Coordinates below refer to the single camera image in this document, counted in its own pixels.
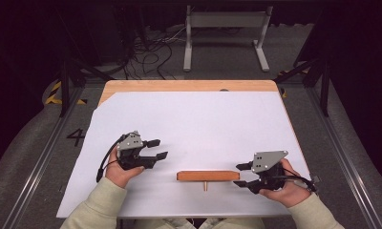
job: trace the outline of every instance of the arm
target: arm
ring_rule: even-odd
[[[294,173],[299,176],[299,174],[293,170],[287,159],[282,159],[281,163],[284,169],[287,170],[286,175],[291,176],[292,173]],[[307,189],[296,185],[292,180],[287,180],[284,188],[280,191],[262,189],[260,190],[260,194],[281,202],[292,214],[296,226],[299,229],[343,228],[343,226],[334,219],[330,210],[315,194],[311,194]]]
[[[117,148],[110,154],[107,172],[89,197],[80,203],[61,228],[116,228],[117,214],[126,196],[124,189],[129,179],[144,168],[124,171],[117,163]]]

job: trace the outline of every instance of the person's right hand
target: person's right hand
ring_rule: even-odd
[[[287,169],[295,175],[299,176],[299,174],[293,170],[287,159],[283,158],[280,162],[284,169]],[[287,176],[293,176],[293,174],[290,172],[285,171]],[[283,189],[278,191],[262,189],[260,190],[260,194],[269,199],[279,201],[284,204],[285,207],[289,208],[307,199],[310,196],[310,191],[296,185],[294,180],[288,179],[286,180],[286,184],[284,185]]]

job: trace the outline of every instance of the person's left hand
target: person's left hand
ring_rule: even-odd
[[[143,166],[133,168],[130,170],[123,170],[117,163],[117,146],[114,147],[113,151],[110,153],[108,163],[109,164],[107,166],[107,172],[105,173],[105,177],[110,179],[115,185],[121,188],[125,188],[126,184],[129,182],[129,179],[141,174],[141,172],[143,172],[144,170]]]

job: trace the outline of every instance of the number 4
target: number 4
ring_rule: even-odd
[[[73,139],[75,139],[75,147],[77,147],[77,145],[78,145],[78,142],[80,141],[80,138],[84,138],[85,137],[85,135],[81,135],[83,133],[83,130],[81,130],[80,128],[78,128],[77,130],[75,130],[75,132],[73,132],[73,133],[71,133],[71,134],[69,134],[68,136],[67,136],[67,138],[73,138]]]

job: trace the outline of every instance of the aluminum rail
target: aluminum rail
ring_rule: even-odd
[[[48,142],[45,145],[39,159],[37,160],[31,174],[28,176],[27,182],[25,183],[24,188],[22,189],[18,200],[15,202],[9,216],[7,217],[6,222],[3,225],[3,229],[16,228],[19,220],[22,218],[25,210],[28,207],[28,204],[31,201],[31,198],[36,190],[36,187],[39,184],[40,179],[45,173],[46,167],[49,164],[49,161],[53,155],[53,149],[56,141],[58,140],[61,131],[63,130],[67,120],[69,119],[70,114],[72,113],[75,102],[79,99],[83,89],[74,88],[71,96],[72,104],[69,109],[66,111],[64,117],[60,117],[57,120],[56,125],[51,133]]]
[[[328,132],[329,138],[334,146],[334,155],[343,170],[344,175],[349,183],[349,186],[354,194],[355,199],[360,206],[360,209],[364,215],[365,220],[370,228],[382,228],[381,218],[375,211],[372,205],[369,193],[364,185],[363,180],[359,176],[354,164],[352,163],[349,155],[342,147],[342,143],[337,136],[337,133],[331,123],[330,119],[323,115],[323,112],[319,106],[320,98],[315,89],[307,88],[308,97],[316,110],[316,113],[320,116],[323,125]]]

